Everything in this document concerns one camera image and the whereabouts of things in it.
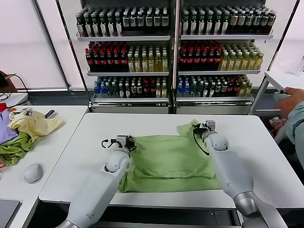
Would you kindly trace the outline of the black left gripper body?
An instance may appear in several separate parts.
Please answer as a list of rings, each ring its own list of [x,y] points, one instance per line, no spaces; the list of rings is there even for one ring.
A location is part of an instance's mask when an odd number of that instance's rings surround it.
[[[132,136],[129,135],[126,137],[125,147],[128,149],[129,152],[132,152],[137,148],[137,146],[135,145],[134,138]]]

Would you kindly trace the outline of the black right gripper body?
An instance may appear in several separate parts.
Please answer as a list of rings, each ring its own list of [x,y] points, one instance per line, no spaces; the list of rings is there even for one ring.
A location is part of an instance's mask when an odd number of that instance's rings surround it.
[[[210,132],[210,127],[206,123],[194,125],[194,134],[202,136],[208,132]]]

